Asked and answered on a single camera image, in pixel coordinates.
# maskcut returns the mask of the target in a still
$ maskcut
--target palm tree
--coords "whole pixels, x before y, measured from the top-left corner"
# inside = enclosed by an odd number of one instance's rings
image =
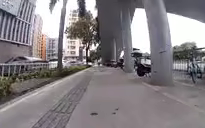
[[[58,0],[50,0],[49,9],[52,12]],[[64,29],[65,29],[65,15],[66,15],[66,5],[67,0],[63,0],[63,7],[61,10],[60,17],[60,27],[59,27],[59,37],[58,37],[58,71],[61,72],[62,65],[62,52],[63,52],[63,37],[64,37]]]
[[[50,0],[49,9],[52,12],[56,3],[59,0]],[[63,0],[63,7],[61,10],[60,17],[60,27],[59,27],[59,38],[58,38],[58,71],[61,71],[63,68],[62,65],[62,53],[63,53],[63,38],[64,38],[64,29],[65,29],[65,16],[66,16],[66,5],[68,0]],[[79,17],[84,17],[86,14],[86,5],[85,0],[77,0],[79,6]]]
[[[85,0],[77,0],[79,7],[79,17],[83,18],[86,15],[86,2]]]

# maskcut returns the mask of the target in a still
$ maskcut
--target paved walkway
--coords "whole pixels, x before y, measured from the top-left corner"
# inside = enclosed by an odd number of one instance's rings
[[[205,128],[205,88],[92,68],[0,110],[0,128],[64,127]]]

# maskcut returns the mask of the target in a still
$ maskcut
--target high-rise building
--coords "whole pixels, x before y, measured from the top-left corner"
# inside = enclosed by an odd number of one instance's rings
[[[32,36],[32,56],[41,58],[43,20],[40,15],[34,16]]]
[[[70,14],[67,17],[68,19],[68,25],[72,25],[73,22],[76,22],[78,20],[78,11],[77,10],[71,10]],[[80,59],[80,56],[85,56],[84,50],[80,50],[81,47],[83,47],[81,40],[76,39],[66,39],[65,44],[65,59],[67,60],[78,60]]]
[[[57,59],[58,58],[58,38],[47,38],[46,39],[46,59]]]
[[[36,0],[0,0],[0,62],[30,55]]]
[[[47,36],[45,34],[42,34],[42,43],[41,43],[41,58],[43,60],[46,60],[46,41],[47,41]]]

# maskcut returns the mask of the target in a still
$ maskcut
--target tree trunk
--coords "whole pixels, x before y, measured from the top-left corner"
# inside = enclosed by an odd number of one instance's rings
[[[58,71],[59,72],[61,72],[63,68],[62,57],[63,57],[63,37],[64,37],[64,29],[65,29],[66,4],[67,4],[67,0],[63,0],[63,7],[61,10],[61,17],[60,17],[59,37],[58,37]]]
[[[88,47],[86,47],[86,64],[88,65],[88,51],[89,51],[89,48]]]

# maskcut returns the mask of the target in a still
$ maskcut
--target green shrub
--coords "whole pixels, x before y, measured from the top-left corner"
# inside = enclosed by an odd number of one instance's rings
[[[11,78],[0,78],[0,100],[11,94],[12,82],[13,79]]]
[[[14,75],[8,78],[0,78],[0,100],[11,94],[11,85],[15,82],[22,82],[33,78],[51,78],[51,77],[66,77],[83,69],[86,66],[75,66],[64,68],[60,73],[57,70],[41,70],[32,73],[24,73],[21,75]]]

